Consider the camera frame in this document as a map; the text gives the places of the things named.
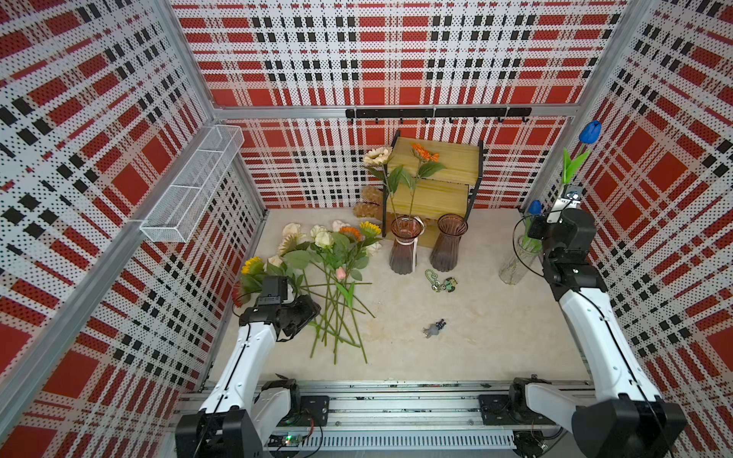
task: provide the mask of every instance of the perforated panel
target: perforated panel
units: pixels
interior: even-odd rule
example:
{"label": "perforated panel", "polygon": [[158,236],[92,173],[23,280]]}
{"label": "perforated panel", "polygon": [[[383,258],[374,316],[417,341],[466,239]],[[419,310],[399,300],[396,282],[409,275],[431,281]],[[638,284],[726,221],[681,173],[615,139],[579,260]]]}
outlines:
{"label": "perforated panel", "polygon": [[626,1],[172,0],[219,106],[574,103]]}
{"label": "perforated panel", "polygon": [[258,220],[228,171],[191,242],[143,243],[0,455],[36,456],[26,447],[43,436],[45,456],[155,456],[178,394],[206,371]]}
{"label": "perforated panel", "polygon": [[202,118],[146,2],[2,5],[5,377]]}
{"label": "perforated panel", "polygon": [[656,1],[598,100],[604,132],[579,177],[592,259],[638,358],[685,410],[677,448],[691,457],[733,444],[732,24],[730,1]]}
{"label": "perforated panel", "polygon": [[478,144],[487,150],[477,208],[516,207],[534,181],[564,124],[561,118],[235,120],[242,155],[268,207],[352,207],[367,183],[364,150],[389,145],[397,130],[409,138]]}

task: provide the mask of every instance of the beige floor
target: beige floor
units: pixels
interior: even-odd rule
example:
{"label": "beige floor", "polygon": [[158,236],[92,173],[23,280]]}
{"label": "beige floor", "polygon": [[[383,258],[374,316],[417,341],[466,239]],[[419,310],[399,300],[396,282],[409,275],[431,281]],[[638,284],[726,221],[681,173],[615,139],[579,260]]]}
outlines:
{"label": "beige floor", "polygon": [[[530,374],[549,380],[587,380],[545,281],[528,273],[511,287],[498,277],[511,250],[509,233],[517,217],[516,210],[474,210],[461,241],[458,266],[450,273],[437,272],[441,281],[447,276],[459,281],[452,293],[430,289],[424,275],[431,268],[429,249],[419,248],[415,272],[398,276],[388,266],[391,242],[382,242],[382,250],[364,269],[364,281],[373,285],[356,289],[376,315],[357,318],[369,363],[364,363],[359,349],[340,345],[334,365],[332,342],[328,348],[317,347],[310,358],[314,329],[307,327],[292,341],[275,346],[262,380],[271,380],[275,373],[301,380],[511,380]],[[287,223],[300,223],[307,232],[314,224],[330,226],[334,219],[358,223],[349,209],[272,210],[257,255],[264,259],[275,253]],[[309,268],[312,284],[323,283],[318,274]],[[446,328],[426,339],[422,328],[441,318]],[[211,379],[221,376],[236,333],[237,320],[230,320]]]}

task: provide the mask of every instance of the orange flower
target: orange flower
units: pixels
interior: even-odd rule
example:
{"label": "orange flower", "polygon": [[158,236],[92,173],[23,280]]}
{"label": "orange flower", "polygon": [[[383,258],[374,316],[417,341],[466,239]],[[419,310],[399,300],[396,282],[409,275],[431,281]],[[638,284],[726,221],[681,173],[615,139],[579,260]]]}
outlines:
{"label": "orange flower", "polygon": [[359,232],[359,229],[351,226],[344,226],[342,227],[339,232],[341,232],[343,235],[353,238],[357,242],[361,240],[361,232]]}
{"label": "orange flower", "polygon": [[434,155],[431,155],[427,149],[425,149],[422,145],[418,143],[413,143],[411,146],[413,148],[413,154],[419,160],[422,160],[424,162],[430,162],[430,161],[438,162],[440,153],[435,153]]}

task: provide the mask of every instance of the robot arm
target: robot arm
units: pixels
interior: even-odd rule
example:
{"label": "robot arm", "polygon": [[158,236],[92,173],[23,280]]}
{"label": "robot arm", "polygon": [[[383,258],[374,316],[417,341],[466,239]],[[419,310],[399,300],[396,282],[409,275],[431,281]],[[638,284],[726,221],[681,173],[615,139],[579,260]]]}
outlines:
{"label": "robot arm", "polygon": [[254,307],[240,317],[240,328],[224,373],[198,413],[176,427],[180,458],[255,457],[270,433],[290,413],[300,411],[294,380],[268,382],[252,402],[270,350],[282,330],[292,338],[315,318],[320,307],[309,296],[293,298],[286,277],[265,277]]}
{"label": "robot arm", "polygon": [[538,218],[529,235],[542,240],[543,274],[586,356],[596,402],[537,379],[520,384],[523,401],[572,433],[587,457],[661,458],[687,421],[679,405],[662,400],[634,357],[611,310],[608,289],[587,262],[596,233],[593,217],[576,207],[564,204],[559,215]]}

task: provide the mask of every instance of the white wire basket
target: white wire basket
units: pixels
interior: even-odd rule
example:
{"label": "white wire basket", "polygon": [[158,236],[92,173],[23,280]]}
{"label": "white wire basket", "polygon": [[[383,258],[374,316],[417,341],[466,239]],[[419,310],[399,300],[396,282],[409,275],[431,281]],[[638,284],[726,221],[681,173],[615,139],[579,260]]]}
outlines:
{"label": "white wire basket", "polygon": [[155,204],[141,230],[153,242],[186,243],[244,143],[242,130],[215,125]]}

